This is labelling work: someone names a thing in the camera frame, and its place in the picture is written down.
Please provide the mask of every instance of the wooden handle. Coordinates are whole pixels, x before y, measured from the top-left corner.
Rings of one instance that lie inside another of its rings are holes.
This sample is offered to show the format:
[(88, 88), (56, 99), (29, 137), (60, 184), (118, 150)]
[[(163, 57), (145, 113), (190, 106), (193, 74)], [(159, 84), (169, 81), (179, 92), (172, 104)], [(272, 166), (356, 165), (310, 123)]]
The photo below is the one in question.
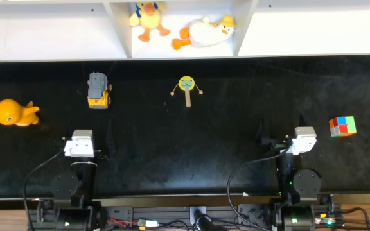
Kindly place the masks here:
[(187, 107), (191, 106), (191, 94), (189, 93), (189, 89), (185, 89), (185, 104)]

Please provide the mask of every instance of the toy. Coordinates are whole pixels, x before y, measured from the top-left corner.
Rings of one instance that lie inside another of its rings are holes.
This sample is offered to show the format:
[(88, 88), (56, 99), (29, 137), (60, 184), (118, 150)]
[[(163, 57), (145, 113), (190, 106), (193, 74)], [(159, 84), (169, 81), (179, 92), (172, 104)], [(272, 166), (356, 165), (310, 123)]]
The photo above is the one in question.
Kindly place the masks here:
[(107, 109), (110, 105), (109, 93), (112, 85), (107, 81), (107, 76), (102, 73), (89, 74), (88, 80), (88, 105), (92, 109)]
[(332, 137), (350, 136), (357, 132), (353, 116), (336, 117), (329, 121)]
[(171, 91), (171, 96), (173, 96), (175, 93), (175, 89), (179, 86), (179, 88), (181, 90), (183, 90), (185, 92), (185, 105), (187, 107), (190, 107), (191, 106), (191, 94), (190, 94), (190, 91), (196, 86), (198, 91), (199, 91), (199, 94), (203, 94), (204, 92), (202, 92), (199, 87), (195, 84), (195, 81), (193, 80), (192, 77), (190, 76), (184, 76), (182, 77), (181, 79), (179, 79), (179, 83), (173, 88), (173, 90)]
[(152, 29), (158, 29), (161, 36), (169, 35), (170, 30), (165, 29), (162, 24), (161, 14), (159, 10), (165, 12), (166, 5), (162, 2), (137, 2), (136, 12), (129, 19), (129, 24), (131, 26), (141, 25), (145, 32), (138, 36), (138, 38), (143, 42), (149, 42)]
[(190, 26), (180, 30), (181, 39), (172, 40), (172, 47), (179, 50), (182, 46), (190, 45), (200, 48), (209, 47), (225, 42), (235, 31), (235, 23), (230, 15), (225, 15), (219, 24), (210, 22), (209, 17), (191, 22)]
[(32, 101), (25, 107), (13, 99), (4, 99), (0, 102), (0, 123), (3, 125), (28, 126), (39, 121), (36, 112), (39, 107), (33, 106)]

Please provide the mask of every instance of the orange beak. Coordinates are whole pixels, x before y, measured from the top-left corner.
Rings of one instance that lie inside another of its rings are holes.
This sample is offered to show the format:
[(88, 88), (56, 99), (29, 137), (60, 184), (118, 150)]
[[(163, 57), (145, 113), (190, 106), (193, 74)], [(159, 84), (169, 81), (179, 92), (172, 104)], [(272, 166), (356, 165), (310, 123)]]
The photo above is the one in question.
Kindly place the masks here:
[(154, 13), (155, 13), (155, 7), (154, 7), (154, 4), (153, 3), (148, 3), (144, 6), (144, 10), (146, 12), (147, 15), (149, 16), (153, 16)]

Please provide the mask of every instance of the blue square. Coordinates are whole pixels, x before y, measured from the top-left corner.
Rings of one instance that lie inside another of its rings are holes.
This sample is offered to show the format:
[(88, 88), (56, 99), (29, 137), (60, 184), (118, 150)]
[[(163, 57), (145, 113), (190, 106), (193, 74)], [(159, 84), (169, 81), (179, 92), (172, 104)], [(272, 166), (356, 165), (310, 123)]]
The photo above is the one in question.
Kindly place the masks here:
[(338, 125), (346, 125), (345, 117), (338, 117)]

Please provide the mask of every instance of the white duck plush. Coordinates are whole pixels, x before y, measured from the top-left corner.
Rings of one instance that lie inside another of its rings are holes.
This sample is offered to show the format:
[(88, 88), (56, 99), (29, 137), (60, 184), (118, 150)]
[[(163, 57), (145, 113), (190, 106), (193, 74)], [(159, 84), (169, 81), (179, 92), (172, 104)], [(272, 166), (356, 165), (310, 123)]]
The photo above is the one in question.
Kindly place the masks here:
[(192, 21), (189, 27), (180, 30), (181, 39), (175, 38), (172, 47), (179, 50), (182, 46), (190, 45), (200, 48), (209, 47), (225, 42), (235, 31), (232, 16), (225, 15), (218, 24), (210, 22), (209, 17)]

